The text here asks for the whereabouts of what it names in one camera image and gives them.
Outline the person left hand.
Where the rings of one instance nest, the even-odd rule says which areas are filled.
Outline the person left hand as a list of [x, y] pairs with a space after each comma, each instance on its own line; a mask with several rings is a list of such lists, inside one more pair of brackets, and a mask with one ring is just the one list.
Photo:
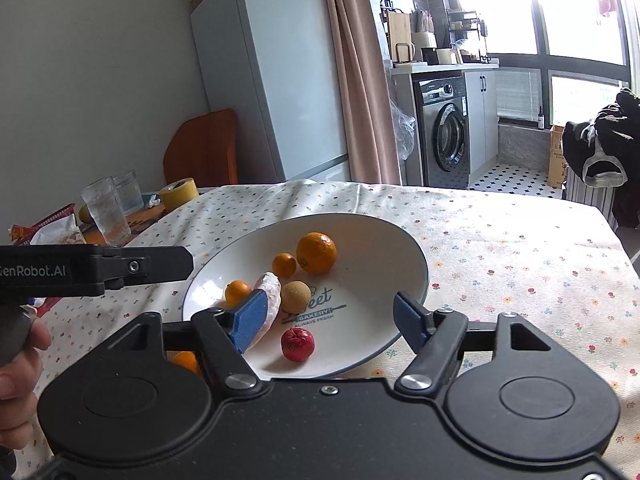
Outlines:
[[51, 336], [47, 326], [34, 318], [24, 349], [0, 373], [1, 445], [20, 450], [34, 433], [32, 418], [36, 414], [35, 388], [42, 373], [40, 351], [47, 350]]

